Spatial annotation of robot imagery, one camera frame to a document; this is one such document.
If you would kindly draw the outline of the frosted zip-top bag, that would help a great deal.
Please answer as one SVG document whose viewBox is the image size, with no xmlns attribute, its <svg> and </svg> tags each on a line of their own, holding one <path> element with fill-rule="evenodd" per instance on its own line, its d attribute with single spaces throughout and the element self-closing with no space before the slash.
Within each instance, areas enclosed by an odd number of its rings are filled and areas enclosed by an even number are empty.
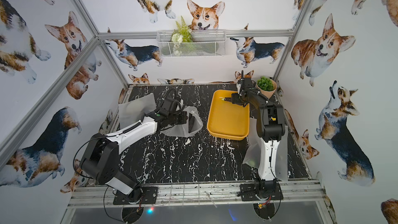
<svg viewBox="0 0 398 224">
<path fill-rule="evenodd" d="M 144 114 L 149 114 L 156 108 L 157 105 L 153 93 L 124 104 L 119 104 L 120 127 L 123 129 L 138 122 Z"/>
<path fill-rule="evenodd" d="M 264 142 L 257 134 L 257 120 L 250 119 L 248 143 L 243 164 L 257 169 L 255 176 L 261 180 L 288 180 L 288 131 L 280 141 Z"/>
<path fill-rule="evenodd" d="M 186 123 L 167 128 L 166 130 L 161 131 L 161 133 L 171 137 L 189 138 L 201 131 L 203 128 L 203 121 L 200 118 L 196 107 L 187 106 L 182 113 L 188 117 Z"/>
</svg>

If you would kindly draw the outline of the purple eggplant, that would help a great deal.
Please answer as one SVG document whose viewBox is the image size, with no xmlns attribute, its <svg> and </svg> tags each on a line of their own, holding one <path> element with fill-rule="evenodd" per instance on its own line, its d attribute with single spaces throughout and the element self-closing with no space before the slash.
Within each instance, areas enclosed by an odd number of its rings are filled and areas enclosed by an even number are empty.
<svg viewBox="0 0 398 224">
<path fill-rule="evenodd" d="M 223 100 L 223 101 L 226 101 L 226 102 L 233 103 L 233 101 L 232 101 L 232 98 L 231 98 L 231 97 L 223 97 L 223 98 L 222 98 L 222 100 Z"/>
</svg>

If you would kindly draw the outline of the yellow plastic tray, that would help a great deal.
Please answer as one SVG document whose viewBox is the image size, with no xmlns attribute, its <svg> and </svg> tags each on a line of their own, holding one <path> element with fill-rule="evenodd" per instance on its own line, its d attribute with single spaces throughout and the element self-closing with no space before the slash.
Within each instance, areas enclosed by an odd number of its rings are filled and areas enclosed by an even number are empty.
<svg viewBox="0 0 398 224">
<path fill-rule="evenodd" d="M 230 90 L 214 92 L 207 129 L 216 138 L 241 141 L 249 135 L 250 106 L 242 107 L 223 100 L 233 93 Z"/>
</svg>

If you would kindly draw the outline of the frosted zip-top bag front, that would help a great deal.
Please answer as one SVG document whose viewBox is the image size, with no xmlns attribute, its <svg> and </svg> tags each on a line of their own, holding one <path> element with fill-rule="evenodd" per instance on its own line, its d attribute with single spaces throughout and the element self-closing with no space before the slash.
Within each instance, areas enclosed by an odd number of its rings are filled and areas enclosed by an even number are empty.
<svg viewBox="0 0 398 224">
<path fill-rule="evenodd" d="M 243 164 L 257 169 L 255 176 L 261 180 L 288 180 L 288 131 L 280 141 L 264 142 L 257 134 L 257 120 L 250 119 L 248 143 Z"/>
</svg>

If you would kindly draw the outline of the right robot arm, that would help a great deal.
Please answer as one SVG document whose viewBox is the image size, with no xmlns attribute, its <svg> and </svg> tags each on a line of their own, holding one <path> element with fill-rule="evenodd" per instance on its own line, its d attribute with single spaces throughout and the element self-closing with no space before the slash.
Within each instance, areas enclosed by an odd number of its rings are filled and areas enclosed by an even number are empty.
<svg viewBox="0 0 398 224">
<path fill-rule="evenodd" d="M 256 194 L 277 191 L 276 177 L 277 150 L 285 134 L 284 108 L 273 103 L 265 96 L 251 78 L 240 75 L 237 81 L 237 92 L 233 93 L 229 101 L 242 107 L 255 108 L 255 133 L 251 135 L 249 147 L 243 163 L 257 169 L 255 179 Z"/>
</svg>

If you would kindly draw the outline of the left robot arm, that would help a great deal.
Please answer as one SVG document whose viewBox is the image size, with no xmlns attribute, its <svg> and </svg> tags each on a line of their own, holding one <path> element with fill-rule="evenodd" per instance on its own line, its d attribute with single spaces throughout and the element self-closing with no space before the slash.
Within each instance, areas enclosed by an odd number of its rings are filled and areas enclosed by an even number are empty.
<svg viewBox="0 0 398 224">
<path fill-rule="evenodd" d="M 147 136 L 187 122 L 188 116 L 183 112 L 167 116 L 151 112 L 118 132 L 107 135 L 98 133 L 88 142 L 79 168 L 100 185 L 110 186 L 126 196 L 134 195 L 140 184 L 120 169 L 120 155 Z"/>
</svg>

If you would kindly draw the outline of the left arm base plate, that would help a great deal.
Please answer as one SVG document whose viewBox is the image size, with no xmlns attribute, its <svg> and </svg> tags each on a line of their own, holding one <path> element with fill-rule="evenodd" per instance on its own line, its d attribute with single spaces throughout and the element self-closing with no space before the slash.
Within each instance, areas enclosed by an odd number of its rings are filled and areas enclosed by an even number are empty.
<svg viewBox="0 0 398 224">
<path fill-rule="evenodd" d="M 123 194 L 117 190 L 114 198 L 114 205 L 139 205 L 155 204 L 157 200 L 158 187 L 139 187 L 133 190 L 129 195 Z"/>
</svg>

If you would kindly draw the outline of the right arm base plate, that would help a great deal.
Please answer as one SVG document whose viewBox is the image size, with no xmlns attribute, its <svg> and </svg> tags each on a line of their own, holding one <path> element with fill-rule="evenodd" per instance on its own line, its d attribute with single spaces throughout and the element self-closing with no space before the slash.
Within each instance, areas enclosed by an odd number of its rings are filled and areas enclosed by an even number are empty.
<svg viewBox="0 0 398 224">
<path fill-rule="evenodd" d="M 237 196 L 244 202 L 284 199 L 281 187 L 275 181 L 266 181 L 260 184 L 240 184 Z"/>
</svg>

